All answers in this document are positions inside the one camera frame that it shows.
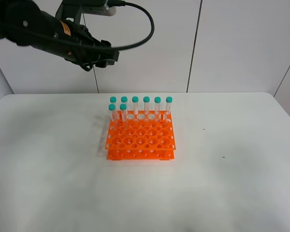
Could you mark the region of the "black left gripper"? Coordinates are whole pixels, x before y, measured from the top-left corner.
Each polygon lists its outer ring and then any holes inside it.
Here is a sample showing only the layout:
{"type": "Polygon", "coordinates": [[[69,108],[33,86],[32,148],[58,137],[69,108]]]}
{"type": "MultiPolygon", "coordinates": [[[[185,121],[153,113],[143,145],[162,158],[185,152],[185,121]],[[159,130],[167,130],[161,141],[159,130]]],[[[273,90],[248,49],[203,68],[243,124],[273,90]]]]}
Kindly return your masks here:
{"type": "Polygon", "coordinates": [[[46,19],[47,35],[52,41],[46,42],[45,51],[59,56],[76,65],[96,65],[106,68],[118,62],[119,51],[112,50],[109,41],[94,39],[84,25],[69,20],[46,19]],[[85,46],[100,47],[94,52],[85,46]]]}

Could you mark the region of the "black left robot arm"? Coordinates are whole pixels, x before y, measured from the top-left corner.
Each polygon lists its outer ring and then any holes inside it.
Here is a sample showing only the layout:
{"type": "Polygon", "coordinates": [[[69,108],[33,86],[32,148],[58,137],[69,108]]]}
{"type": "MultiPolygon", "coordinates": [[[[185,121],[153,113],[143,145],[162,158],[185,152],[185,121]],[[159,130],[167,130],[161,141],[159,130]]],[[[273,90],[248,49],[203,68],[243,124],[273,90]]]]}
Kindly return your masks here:
{"type": "Polygon", "coordinates": [[[82,14],[114,15],[104,0],[64,0],[55,16],[42,11],[32,0],[0,0],[0,40],[31,46],[56,55],[85,71],[105,68],[118,61],[118,51],[92,51],[86,46],[111,47],[93,38],[80,23],[82,14]]]}

